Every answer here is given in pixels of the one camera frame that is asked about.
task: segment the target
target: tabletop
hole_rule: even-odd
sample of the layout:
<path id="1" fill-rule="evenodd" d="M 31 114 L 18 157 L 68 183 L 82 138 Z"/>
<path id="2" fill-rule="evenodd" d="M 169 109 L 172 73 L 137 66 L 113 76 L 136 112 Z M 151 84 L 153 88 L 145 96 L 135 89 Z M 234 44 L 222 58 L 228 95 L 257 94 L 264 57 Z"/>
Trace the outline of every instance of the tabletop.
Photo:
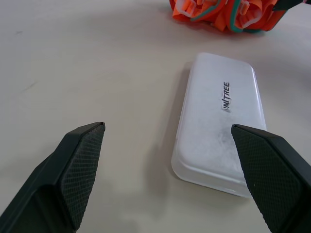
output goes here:
<path id="1" fill-rule="evenodd" d="M 80 233 L 268 233 L 253 200 L 171 168 L 199 52 L 254 68 L 268 131 L 311 163 L 311 7 L 270 32 L 224 35 L 171 18 L 168 0 L 0 3 L 0 212 L 65 133 L 106 132 Z"/>

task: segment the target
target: printed logo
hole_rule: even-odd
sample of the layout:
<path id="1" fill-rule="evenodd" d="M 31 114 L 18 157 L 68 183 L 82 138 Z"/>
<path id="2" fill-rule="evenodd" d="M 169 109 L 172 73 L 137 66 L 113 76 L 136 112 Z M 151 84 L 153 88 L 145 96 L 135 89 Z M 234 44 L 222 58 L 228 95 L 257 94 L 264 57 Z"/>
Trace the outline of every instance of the printed logo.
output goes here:
<path id="1" fill-rule="evenodd" d="M 222 109 L 230 112 L 230 83 L 224 82 L 223 91 L 222 91 Z"/>

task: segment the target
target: orange object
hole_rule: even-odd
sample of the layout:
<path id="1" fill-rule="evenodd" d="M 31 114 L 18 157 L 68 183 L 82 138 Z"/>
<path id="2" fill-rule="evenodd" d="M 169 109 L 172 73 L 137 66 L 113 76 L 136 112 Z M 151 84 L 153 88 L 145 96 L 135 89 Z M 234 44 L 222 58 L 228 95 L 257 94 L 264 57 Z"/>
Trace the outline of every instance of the orange object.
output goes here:
<path id="1" fill-rule="evenodd" d="M 277 0 L 170 0 L 173 18 L 210 22 L 219 31 L 271 30 L 286 11 L 273 11 Z"/>

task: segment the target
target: frosted plastic box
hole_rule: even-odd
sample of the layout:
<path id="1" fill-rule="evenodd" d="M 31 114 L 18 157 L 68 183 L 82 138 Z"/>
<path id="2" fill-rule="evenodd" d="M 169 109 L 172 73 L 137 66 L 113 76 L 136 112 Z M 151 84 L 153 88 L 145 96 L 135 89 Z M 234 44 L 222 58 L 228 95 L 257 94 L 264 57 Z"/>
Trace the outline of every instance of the frosted plastic box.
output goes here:
<path id="1" fill-rule="evenodd" d="M 245 62 L 200 53 L 188 80 L 173 170 L 185 181 L 250 198 L 232 124 L 266 130 L 254 70 Z"/>

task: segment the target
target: textured rubber pad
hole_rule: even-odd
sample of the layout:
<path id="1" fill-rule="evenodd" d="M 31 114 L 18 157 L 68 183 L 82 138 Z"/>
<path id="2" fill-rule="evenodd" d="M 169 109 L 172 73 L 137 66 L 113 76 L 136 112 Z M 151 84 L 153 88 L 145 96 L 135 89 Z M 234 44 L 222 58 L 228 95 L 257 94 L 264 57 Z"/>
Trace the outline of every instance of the textured rubber pad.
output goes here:
<path id="1" fill-rule="evenodd" d="M 256 205 L 270 231 L 283 232 L 302 195 L 303 184 L 264 138 L 236 127 L 232 134 Z"/>
<path id="2" fill-rule="evenodd" d="M 83 136 L 60 180 L 65 207 L 76 230 L 95 181 L 104 131 L 104 125 L 100 125 Z"/>

